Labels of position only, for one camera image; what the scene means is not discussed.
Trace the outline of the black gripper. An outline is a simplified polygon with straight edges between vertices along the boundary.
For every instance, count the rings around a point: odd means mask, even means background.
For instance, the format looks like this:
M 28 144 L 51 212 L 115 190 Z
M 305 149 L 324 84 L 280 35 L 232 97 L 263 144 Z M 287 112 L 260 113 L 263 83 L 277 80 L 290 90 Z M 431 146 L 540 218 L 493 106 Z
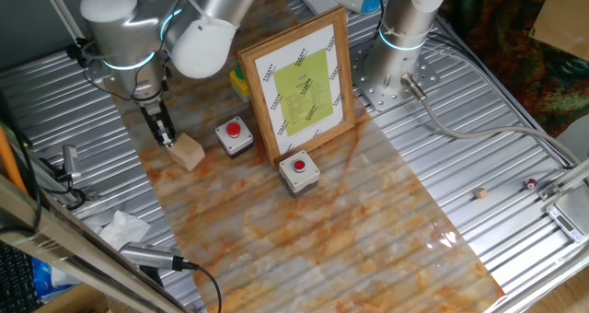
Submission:
M 156 99 L 155 101 L 141 102 L 139 107 L 152 135 L 160 137 L 161 145 L 174 145 L 177 142 L 176 130 L 164 101 Z

